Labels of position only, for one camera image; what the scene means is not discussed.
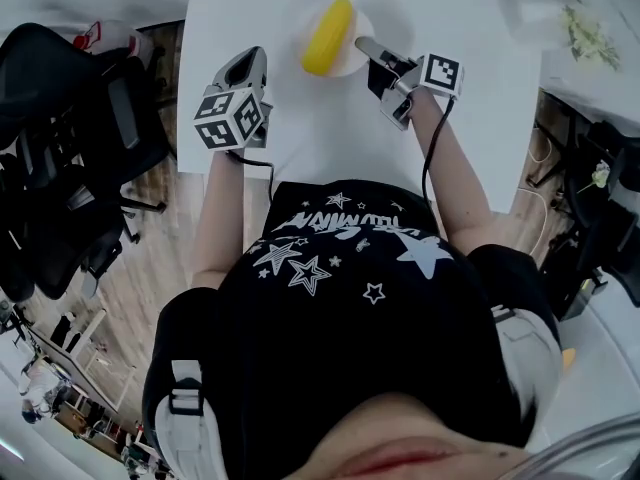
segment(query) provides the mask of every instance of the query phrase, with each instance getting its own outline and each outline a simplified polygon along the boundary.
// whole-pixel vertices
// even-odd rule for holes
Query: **floor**
[[[167,83],[159,93],[160,101],[171,102],[177,96],[178,66],[182,38],[182,24],[156,28],[146,33],[166,55],[159,65],[159,76]],[[565,126],[552,103],[541,97],[539,119],[557,136],[563,136]],[[170,141],[176,143],[176,107],[169,104],[161,117]],[[530,190],[525,178],[538,178],[557,160],[557,152],[539,132],[531,135],[530,157],[522,173],[521,187]],[[532,253],[538,263],[542,261],[550,238],[567,227],[562,214],[549,210],[545,218],[545,202],[555,197],[560,179],[537,191],[540,196],[519,191],[509,215],[497,215],[501,240],[504,245]],[[247,180],[245,187],[245,246],[260,234],[268,211],[266,182]],[[138,213],[135,225],[142,235],[138,245],[123,239],[123,254],[101,279],[98,293],[87,300],[80,294],[82,275],[74,278],[67,294],[59,301],[51,301],[36,294],[27,303],[27,315],[37,320],[45,332],[53,331],[59,315],[73,311],[79,330],[83,329],[101,308],[107,317],[98,327],[92,343],[80,354],[87,364],[97,349],[98,360],[90,367],[90,374],[107,395],[117,398],[129,368],[136,368],[133,383],[123,400],[119,414],[114,418],[128,430],[140,419],[142,389],[151,358],[158,314],[163,306],[178,293],[189,287],[188,257],[191,241],[204,196],[201,175],[182,174],[173,161],[167,159],[123,190],[125,195],[149,202],[167,203],[162,215]]]

